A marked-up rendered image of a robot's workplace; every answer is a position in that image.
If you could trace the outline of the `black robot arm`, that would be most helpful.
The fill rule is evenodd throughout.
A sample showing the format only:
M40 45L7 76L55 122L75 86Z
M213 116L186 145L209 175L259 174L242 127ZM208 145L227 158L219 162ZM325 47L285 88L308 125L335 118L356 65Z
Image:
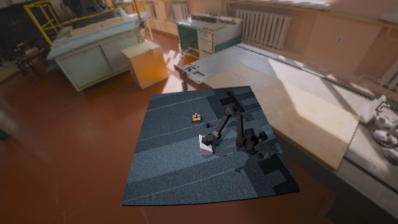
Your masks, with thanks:
M243 115L238 111L236 106L234 105L229 105L226 107L224 111L224 116L222 120L220 121L219 125L217 126L216 130L210 134L207 134L204 137L202 137L202 143L208 146L208 143L211 141L216 141L220 140L221 138L221 131L225 127L228 119L233 116L236 118L236 146L238 148L246 147L246 151L252 151L252 148L256 145L255 140L253 140L254 137L257 137L254 135L253 129L247 129L244 130L243 128Z

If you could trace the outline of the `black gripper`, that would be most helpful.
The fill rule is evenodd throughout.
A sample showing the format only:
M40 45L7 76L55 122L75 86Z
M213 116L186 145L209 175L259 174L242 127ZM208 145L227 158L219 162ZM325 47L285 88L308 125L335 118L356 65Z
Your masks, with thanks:
M258 137L260 137L260 138L258 138ZM259 144L259 143L258 143L258 140L259 140L259 139L261 139L262 141L266 141L266 140L268 139L268 138L267 138L268 136L266 135L266 133L265 133L264 131L262 131L261 133L259 133L259 136L258 136L258 137L254 137L254 138L253 138L253 140L255 140L255 142L256 142L256 145ZM255 146L256 146L256 145L255 145Z

